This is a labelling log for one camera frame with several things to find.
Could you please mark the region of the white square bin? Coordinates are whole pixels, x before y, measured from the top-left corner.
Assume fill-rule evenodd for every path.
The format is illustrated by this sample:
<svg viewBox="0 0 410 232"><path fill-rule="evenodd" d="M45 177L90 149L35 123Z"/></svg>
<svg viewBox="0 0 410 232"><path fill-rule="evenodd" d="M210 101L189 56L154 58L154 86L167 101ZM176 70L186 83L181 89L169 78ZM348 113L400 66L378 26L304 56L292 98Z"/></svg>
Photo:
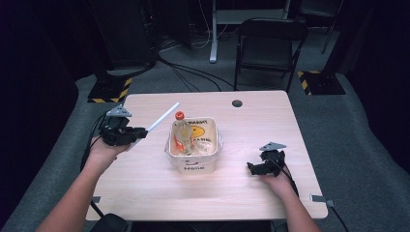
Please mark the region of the white square bin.
<svg viewBox="0 0 410 232"><path fill-rule="evenodd" d="M218 157L211 162L188 161L186 163L181 163L172 161L171 159L169 159L169 161L181 174L198 175L212 173L216 169L217 159Z"/></svg>

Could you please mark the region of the smiley print plastic bag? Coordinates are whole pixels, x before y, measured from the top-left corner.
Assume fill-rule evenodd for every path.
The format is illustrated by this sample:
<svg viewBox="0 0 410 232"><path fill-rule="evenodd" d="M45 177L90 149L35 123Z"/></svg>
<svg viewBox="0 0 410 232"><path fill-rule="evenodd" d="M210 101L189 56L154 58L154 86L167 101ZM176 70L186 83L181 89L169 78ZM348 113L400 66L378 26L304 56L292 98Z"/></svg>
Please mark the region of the smiley print plastic bag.
<svg viewBox="0 0 410 232"><path fill-rule="evenodd" d="M211 117L185 118L191 127L193 153L184 156L179 153L173 136L173 122L170 127L165 152L172 161L186 163L188 161L211 162L215 160L223 147L222 138L216 121Z"/></svg>

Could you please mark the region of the white straw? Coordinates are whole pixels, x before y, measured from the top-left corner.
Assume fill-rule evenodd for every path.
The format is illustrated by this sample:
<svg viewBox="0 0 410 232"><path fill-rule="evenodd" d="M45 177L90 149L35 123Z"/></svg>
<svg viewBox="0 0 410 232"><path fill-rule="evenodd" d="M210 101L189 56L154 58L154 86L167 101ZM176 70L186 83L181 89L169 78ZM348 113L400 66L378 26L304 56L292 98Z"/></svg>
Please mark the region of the white straw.
<svg viewBox="0 0 410 232"><path fill-rule="evenodd" d="M156 128L168 115L170 115L178 106L180 105L179 102L176 102L174 105L172 105L166 112L164 112L162 114L162 116L155 121L146 131L147 131L147 135L154 129ZM134 142L131 143L131 146L129 147L129 149L127 150L130 151L137 143L139 143L140 140L142 140L143 138L137 138Z"/></svg>

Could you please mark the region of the dark cabinet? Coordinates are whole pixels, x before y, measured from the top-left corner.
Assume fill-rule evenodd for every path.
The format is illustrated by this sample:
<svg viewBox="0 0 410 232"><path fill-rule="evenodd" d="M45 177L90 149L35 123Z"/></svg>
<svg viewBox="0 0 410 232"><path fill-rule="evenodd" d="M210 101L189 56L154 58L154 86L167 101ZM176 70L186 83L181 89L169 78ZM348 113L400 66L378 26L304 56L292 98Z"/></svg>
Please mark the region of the dark cabinet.
<svg viewBox="0 0 410 232"><path fill-rule="evenodd" d="M87 0L114 68L148 66L156 58L151 0Z"/></svg>

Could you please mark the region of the striped black stand base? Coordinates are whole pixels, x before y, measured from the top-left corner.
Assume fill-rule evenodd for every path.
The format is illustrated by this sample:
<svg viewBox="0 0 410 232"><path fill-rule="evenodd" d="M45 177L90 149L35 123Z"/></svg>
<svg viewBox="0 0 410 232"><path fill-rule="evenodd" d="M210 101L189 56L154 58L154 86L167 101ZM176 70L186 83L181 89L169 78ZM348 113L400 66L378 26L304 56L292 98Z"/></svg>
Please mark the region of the striped black stand base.
<svg viewBox="0 0 410 232"><path fill-rule="evenodd" d="M345 91L334 74L318 71L298 72L302 88L306 95L344 95Z"/></svg>
<svg viewBox="0 0 410 232"><path fill-rule="evenodd" d="M122 102L126 97L131 84L131 78L98 78L88 95L88 102Z"/></svg>

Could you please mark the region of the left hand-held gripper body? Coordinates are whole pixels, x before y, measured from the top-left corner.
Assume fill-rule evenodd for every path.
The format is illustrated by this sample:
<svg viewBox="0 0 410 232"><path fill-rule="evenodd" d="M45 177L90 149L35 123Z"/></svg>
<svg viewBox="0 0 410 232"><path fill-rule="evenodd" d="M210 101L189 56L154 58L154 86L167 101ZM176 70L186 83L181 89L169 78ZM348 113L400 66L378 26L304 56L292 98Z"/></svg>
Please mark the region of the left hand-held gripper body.
<svg viewBox="0 0 410 232"><path fill-rule="evenodd" d="M129 127L129 118L132 114L119 104L108 110L102 117L99 125L99 136L109 146L123 146L136 141L134 128Z"/></svg>

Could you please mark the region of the person's left hand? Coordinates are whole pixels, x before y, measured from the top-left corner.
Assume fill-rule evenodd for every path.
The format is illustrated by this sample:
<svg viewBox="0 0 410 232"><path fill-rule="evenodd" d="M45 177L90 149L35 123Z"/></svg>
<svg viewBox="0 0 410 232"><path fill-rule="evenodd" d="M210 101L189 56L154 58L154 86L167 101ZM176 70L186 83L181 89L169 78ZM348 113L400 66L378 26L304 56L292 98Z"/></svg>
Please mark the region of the person's left hand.
<svg viewBox="0 0 410 232"><path fill-rule="evenodd" d="M99 137L91 140L90 154L86 160L85 169L105 171L117 156L130 148L130 144L121 146L109 146Z"/></svg>

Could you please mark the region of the black folding chair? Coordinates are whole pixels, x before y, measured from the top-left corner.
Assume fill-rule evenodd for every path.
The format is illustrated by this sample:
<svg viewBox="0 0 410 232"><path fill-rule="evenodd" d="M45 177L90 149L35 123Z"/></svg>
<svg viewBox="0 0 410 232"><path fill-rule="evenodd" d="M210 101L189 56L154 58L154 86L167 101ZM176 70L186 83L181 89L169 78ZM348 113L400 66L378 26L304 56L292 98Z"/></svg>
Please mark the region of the black folding chair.
<svg viewBox="0 0 410 232"><path fill-rule="evenodd" d="M289 74L288 93L302 47L308 37L304 23L266 17L245 20L238 31L234 90L242 69Z"/></svg>

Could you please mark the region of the white desk frame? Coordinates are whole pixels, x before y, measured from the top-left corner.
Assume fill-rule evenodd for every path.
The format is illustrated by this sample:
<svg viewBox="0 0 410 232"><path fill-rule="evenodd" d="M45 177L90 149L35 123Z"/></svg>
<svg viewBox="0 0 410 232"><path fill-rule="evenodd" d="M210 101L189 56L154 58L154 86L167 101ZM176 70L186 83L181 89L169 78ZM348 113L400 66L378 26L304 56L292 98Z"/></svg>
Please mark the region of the white desk frame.
<svg viewBox="0 0 410 232"><path fill-rule="evenodd" d="M235 25L253 17L287 18L291 0L284 0L284 6L279 9L255 10L219 10L217 0L212 0L212 43L209 62L215 64L218 57L218 31L220 24Z"/></svg>

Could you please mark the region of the person's right hand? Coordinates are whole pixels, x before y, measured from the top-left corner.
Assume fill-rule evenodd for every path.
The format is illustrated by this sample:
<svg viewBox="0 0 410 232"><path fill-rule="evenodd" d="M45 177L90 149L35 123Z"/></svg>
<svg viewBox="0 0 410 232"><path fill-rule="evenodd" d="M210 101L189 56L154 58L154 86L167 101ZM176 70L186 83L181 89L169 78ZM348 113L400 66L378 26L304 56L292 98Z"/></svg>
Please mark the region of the person's right hand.
<svg viewBox="0 0 410 232"><path fill-rule="evenodd" d="M277 176L260 175L259 180L267 184L277 196L283 197L294 192L289 177L289 171L284 167Z"/></svg>

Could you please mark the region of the clear bottle with orange cap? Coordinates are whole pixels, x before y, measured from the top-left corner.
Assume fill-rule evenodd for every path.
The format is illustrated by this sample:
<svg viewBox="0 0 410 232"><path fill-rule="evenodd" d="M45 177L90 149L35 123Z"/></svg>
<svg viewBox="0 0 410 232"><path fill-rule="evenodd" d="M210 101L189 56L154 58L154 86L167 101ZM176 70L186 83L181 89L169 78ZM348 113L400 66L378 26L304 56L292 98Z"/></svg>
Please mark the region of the clear bottle with orange cap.
<svg viewBox="0 0 410 232"><path fill-rule="evenodd" d="M183 111L175 113L175 122L173 123L173 136L179 153L189 156L193 153L191 127L185 120Z"/></svg>

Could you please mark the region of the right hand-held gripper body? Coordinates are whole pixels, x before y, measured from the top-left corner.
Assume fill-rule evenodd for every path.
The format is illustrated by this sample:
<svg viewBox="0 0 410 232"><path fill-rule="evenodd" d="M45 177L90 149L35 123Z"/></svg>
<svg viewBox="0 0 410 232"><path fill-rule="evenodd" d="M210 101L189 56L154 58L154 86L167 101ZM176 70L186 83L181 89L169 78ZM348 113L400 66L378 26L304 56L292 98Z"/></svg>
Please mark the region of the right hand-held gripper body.
<svg viewBox="0 0 410 232"><path fill-rule="evenodd" d="M285 165L285 153L283 152L284 148L285 145L275 142L269 142L260 148L260 157L263 160L261 175L273 174L277 177Z"/></svg>

